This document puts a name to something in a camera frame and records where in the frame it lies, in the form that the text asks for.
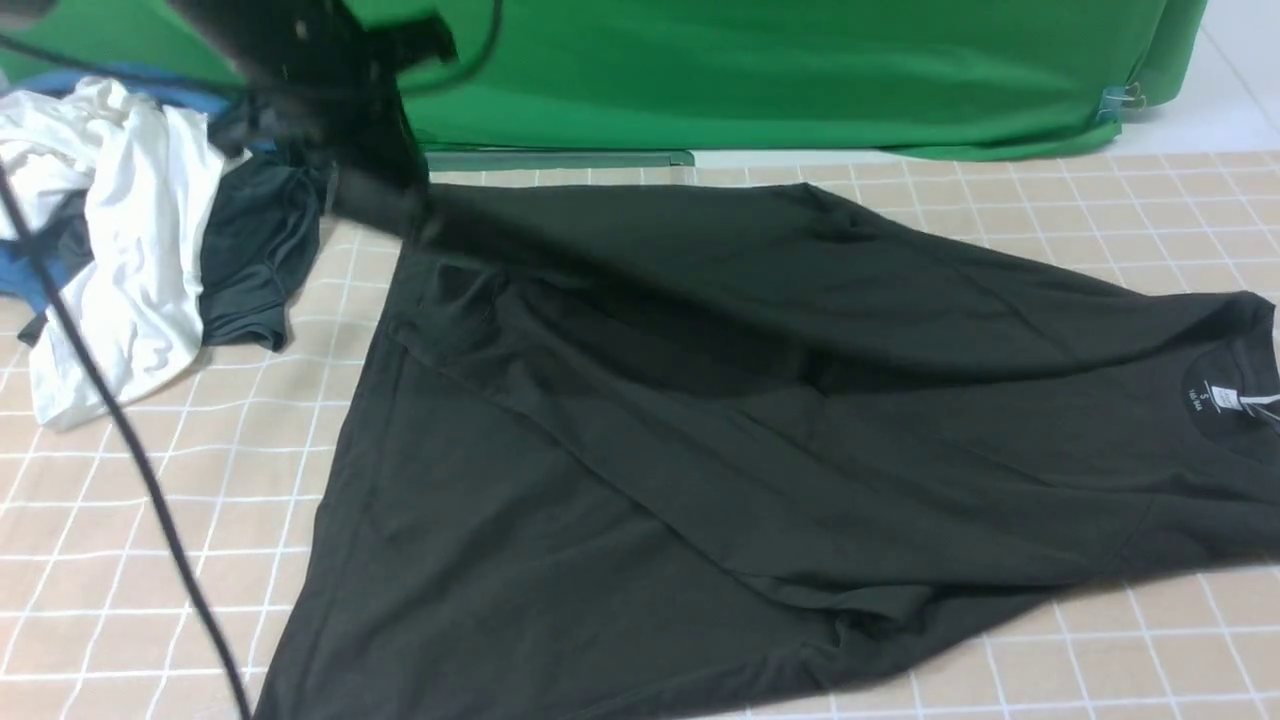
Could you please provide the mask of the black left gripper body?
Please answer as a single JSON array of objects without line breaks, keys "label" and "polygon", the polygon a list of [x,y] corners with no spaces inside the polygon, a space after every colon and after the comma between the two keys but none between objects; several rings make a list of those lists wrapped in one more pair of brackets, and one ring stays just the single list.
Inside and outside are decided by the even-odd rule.
[{"label": "black left gripper body", "polygon": [[209,127],[216,149],[306,142],[392,188],[428,187],[397,79],[457,60],[439,12],[366,26],[343,1],[174,1],[172,10],[244,81]]}]

